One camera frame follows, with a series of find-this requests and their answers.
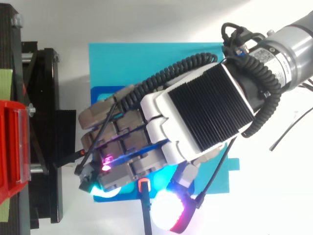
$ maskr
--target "metal bolt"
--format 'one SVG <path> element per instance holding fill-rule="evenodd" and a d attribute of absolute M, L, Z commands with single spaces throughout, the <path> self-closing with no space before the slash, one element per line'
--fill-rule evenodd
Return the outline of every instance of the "metal bolt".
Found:
<path fill-rule="evenodd" d="M 32 118 L 34 116 L 34 113 L 36 112 L 36 108 L 33 106 L 32 103 L 29 104 L 29 106 L 26 108 L 28 115 Z"/>
<path fill-rule="evenodd" d="M 53 60 L 54 60 L 54 63 L 59 63 L 60 62 L 60 55 L 57 53 L 54 54 Z"/>
<path fill-rule="evenodd" d="M 275 31 L 274 30 L 269 30 L 266 34 L 267 34 L 267 36 L 269 37 L 270 35 L 272 35 L 272 34 L 274 34 L 275 33 Z"/>
<path fill-rule="evenodd" d="M 12 18 L 12 26 L 18 29 L 23 28 L 24 26 L 24 19 L 21 14 L 15 14 Z"/>
<path fill-rule="evenodd" d="M 263 95 L 264 95 L 264 98 L 266 99 L 267 97 L 270 96 L 270 93 L 269 93 L 269 91 L 266 91 L 266 92 L 263 93 Z"/>

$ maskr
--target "white background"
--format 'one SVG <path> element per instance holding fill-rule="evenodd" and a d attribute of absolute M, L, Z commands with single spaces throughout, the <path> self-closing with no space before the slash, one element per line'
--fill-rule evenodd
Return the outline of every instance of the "white background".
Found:
<path fill-rule="evenodd" d="M 24 16 L 22 40 L 52 47 L 59 63 L 62 109 L 90 105 L 89 42 L 220 42 L 224 22 L 266 34 L 313 10 L 308 0 L 10 0 Z M 304 89 L 285 94 L 268 124 L 238 139 L 229 156 L 230 193 L 209 195 L 184 235 L 312 235 L 313 160 L 310 120 L 298 123 L 273 153 L 268 148 L 294 118 L 313 106 Z M 76 149 L 82 132 L 77 126 Z M 139 201 L 94 203 L 78 190 L 73 166 L 63 167 L 64 218 L 40 220 L 32 235 L 142 235 Z M 155 235 L 172 234 L 153 225 Z"/>

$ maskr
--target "blue platform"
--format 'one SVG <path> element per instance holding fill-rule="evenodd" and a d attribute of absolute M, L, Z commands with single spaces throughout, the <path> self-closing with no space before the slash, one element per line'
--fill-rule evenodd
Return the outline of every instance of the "blue platform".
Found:
<path fill-rule="evenodd" d="M 220 61 L 223 59 L 221 47 L 222 43 L 92 43 L 89 45 L 91 102 L 105 99 L 123 87 L 141 82 L 161 69 L 197 53 L 211 52 Z M 201 165 L 190 189 L 194 194 L 203 190 L 224 151 L 225 149 L 219 156 Z M 152 185 L 151 198 L 159 190 L 166 188 L 176 167 L 167 166 L 148 176 Z M 239 170 L 239 159 L 225 160 L 207 193 L 228 193 L 230 170 Z M 94 200 L 108 202 L 139 197 L 137 183 L 131 183 L 122 187 L 112 198 L 94 196 Z"/>

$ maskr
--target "glowing led light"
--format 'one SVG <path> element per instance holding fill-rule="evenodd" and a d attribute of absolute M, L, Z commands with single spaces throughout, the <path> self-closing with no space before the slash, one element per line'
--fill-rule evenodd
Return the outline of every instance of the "glowing led light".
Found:
<path fill-rule="evenodd" d="M 104 164 L 109 164 L 113 161 L 113 156 L 108 154 L 107 157 L 104 159 Z"/>
<path fill-rule="evenodd" d="M 103 167 L 102 167 L 102 170 L 103 171 L 108 171 L 108 170 L 110 170 L 111 169 L 111 167 L 109 166 L 109 165 L 104 165 Z"/>
<path fill-rule="evenodd" d="M 170 230 L 184 211 L 184 205 L 176 194 L 167 190 L 157 193 L 151 206 L 151 217 L 161 229 Z"/>
<path fill-rule="evenodd" d="M 120 191 L 121 191 L 121 187 L 113 189 L 112 191 L 109 191 L 109 192 L 104 192 L 103 190 L 97 188 L 96 186 L 93 186 L 90 194 L 93 196 L 110 198 L 110 197 L 116 196 Z"/>

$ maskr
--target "robotic hand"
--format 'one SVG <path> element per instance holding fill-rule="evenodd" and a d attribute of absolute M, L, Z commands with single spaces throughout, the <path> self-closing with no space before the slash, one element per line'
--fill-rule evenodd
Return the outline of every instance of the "robotic hand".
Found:
<path fill-rule="evenodd" d="M 235 31 L 229 37 L 225 29 Z M 110 191 L 166 165 L 179 164 L 167 189 L 183 209 L 164 228 L 181 233 L 203 202 L 239 135 L 249 138 L 272 116 L 281 94 L 313 75 L 313 12 L 266 38 L 231 23 L 222 26 L 225 55 L 188 57 L 135 86 L 126 87 L 79 115 L 87 152 L 75 170 L 80 189 Z M 247 49 L 246 42 L 257 45 Z M 204 191 L 187 190 L 201 163 L 230 142 Z M 91 163 L 85 165 L 93 154 Z"/>

